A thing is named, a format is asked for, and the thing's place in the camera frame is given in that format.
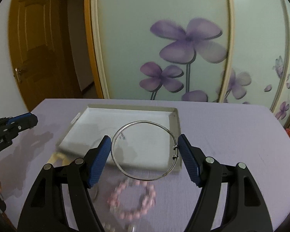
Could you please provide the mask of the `purple table cloth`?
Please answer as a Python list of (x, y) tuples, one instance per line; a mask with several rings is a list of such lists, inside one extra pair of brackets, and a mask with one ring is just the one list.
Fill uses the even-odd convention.
[[(42, 166), (73, 117), (88, 104), (140, 105), (176, 108), (182, 133), (190, 143), (218, 162), (244, 162), (267, 204), (273, 229), (290, 231), (290, 138), (264, 106), (172, 101), (49, 99), (34, 110), (38, 125), (22, 132), (0, 152), (0, 179), (7, 216), (17, 226), (22, 206)], [(123, 231), (124, 223), (109, 213), (105, 199), (122, 179), (119, 170), (105, 168), (95, 208), (100, 219)], [(140, 223), (140, 231), (184, 231), (200, 188), (183, 168), (156, 181), (156, 205)]]

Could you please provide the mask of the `floral sliding wardrobe door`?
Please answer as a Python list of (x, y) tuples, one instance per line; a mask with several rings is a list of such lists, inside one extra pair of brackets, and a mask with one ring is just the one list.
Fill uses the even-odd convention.
[(105, 99), (256, 104), (290, 126), (290, 0), (85, 0)]

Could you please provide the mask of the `white shallow tray box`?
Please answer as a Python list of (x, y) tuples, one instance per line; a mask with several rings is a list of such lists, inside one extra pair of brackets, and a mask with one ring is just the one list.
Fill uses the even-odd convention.
[(74, 117), (56, 148), (83, 157), (104, 136), (113, 137), (135, 121), (138, 124), (123, 131), (115, 142), (116, 160), (128, 172), (166, 172), (173, 162), (173, 139), (180, 134), (178, 111), (172, 107), (89, 104)]

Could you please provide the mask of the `brown wooden door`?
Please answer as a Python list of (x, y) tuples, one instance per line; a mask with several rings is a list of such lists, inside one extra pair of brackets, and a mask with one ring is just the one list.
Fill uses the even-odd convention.
[(67, 23), (67, 0), (11, 0), (8, 42), (28, 111), (46, 98), (79, 98)]

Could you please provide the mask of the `thin silver bangle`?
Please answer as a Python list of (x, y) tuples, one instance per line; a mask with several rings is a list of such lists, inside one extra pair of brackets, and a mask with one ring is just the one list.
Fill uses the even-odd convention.
[(120, 127), (111, 142), (111, 158), (119, 171), (132, 179), (155, 181), (181, 170), (176, 121), (137, 120)]

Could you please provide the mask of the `cream wrist watch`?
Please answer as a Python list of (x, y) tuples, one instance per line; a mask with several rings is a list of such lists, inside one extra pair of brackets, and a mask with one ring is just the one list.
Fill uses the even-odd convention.
[(57, 162), (59, 163), (60, 166), (66, 166), (71, 163), (71, 160), (68, 158), (67, 155), (61, 152), (53, 152), (47, 163), (55, 165)]

